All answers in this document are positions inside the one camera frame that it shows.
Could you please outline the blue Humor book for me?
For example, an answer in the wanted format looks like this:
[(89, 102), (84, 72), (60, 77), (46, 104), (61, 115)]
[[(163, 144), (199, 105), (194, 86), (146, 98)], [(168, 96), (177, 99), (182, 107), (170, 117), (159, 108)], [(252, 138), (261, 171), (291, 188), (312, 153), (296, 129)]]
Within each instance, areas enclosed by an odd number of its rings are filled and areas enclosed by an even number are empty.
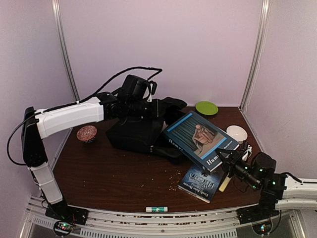
[(216, 149), (236, 150), (239, 142), (194, 111), (163, 131), (164, 137), (206, 174), (222, 164)]

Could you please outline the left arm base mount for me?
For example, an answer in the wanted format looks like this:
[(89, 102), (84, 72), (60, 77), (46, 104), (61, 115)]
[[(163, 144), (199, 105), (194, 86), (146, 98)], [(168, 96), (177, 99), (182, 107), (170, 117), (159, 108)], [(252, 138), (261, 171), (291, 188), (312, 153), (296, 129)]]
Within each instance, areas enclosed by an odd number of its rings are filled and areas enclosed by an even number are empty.
[(70, 224), (85, 225), (89, 211), (83, 208), (72, 206), (49, 206), (45, 215), (56, 220), (64, 221)]

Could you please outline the black student backpack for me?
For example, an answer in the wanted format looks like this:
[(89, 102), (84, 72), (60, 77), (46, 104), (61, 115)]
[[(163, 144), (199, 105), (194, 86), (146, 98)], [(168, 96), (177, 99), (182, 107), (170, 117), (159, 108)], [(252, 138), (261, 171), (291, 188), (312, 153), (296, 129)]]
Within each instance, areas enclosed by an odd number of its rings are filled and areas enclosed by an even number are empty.
[(165, 157), (173, 164), (180, 164), (186, 156), (162, 135), (164, 125), (171, 125), (185, 113), (187, 103), (166, 97), (152, 102), (130, 104), (127, 113), (119, 117), (106, 136), (116, 149)]

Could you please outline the dark Wuthering Heights book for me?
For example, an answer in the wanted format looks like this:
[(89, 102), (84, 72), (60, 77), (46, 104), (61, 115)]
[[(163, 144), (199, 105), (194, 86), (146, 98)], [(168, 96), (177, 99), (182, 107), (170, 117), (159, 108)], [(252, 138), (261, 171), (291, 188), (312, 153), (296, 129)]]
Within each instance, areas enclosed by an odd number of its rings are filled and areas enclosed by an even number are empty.
[(220, 167), (207, 175), (197, 165), (192, 165), (177, 187), (193, 197), (210, 203), (223, 176), (224, 172)]

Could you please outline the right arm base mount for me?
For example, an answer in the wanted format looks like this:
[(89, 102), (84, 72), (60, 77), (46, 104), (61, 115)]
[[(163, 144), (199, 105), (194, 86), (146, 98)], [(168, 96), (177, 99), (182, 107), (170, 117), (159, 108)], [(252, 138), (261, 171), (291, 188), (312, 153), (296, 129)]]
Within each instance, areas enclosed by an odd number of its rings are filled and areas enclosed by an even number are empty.
[(253, 223), (279, 215), (273, 205), (254, 205), (236, 210), (240, 224)]

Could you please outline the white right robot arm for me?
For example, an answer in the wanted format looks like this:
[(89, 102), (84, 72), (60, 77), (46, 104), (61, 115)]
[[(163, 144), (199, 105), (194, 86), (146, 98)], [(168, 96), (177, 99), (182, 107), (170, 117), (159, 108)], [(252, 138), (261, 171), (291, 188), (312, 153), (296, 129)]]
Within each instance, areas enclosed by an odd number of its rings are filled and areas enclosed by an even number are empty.
[(259, 204), (254, 207), (257, 218), (264, 219), (273, 210), (317, 209), (316, 179), (276, 173), (276, 160), (263, 152), (256, 154), (250, 165), (242, 160), (240, 151), (216, 149), (216, 153), (230, 178), (236, 177), (253, 191), (261, 192)]

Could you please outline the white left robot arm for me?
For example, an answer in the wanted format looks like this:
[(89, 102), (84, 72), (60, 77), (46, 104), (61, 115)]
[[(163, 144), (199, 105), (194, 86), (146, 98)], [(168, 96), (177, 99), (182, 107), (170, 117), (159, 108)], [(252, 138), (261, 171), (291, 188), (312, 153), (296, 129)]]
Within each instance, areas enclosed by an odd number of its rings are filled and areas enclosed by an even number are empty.
[(52, 212), (60, 220), (71, 216), (64, 197), (49, 165), (43, 140), (64, 130), (91, 122), (102, 122), (120, 117), (135, 116), (142, 119), (158, 116), (158, 103), (152, 100), (157, 84), (138, 76), (126, 76), (121, 87), (113, 92), (98, 90), (82, 102), (52, 109), (25, 111), (23, 126), (23, 160), (38, 182), (39, 188), (52, 205)]

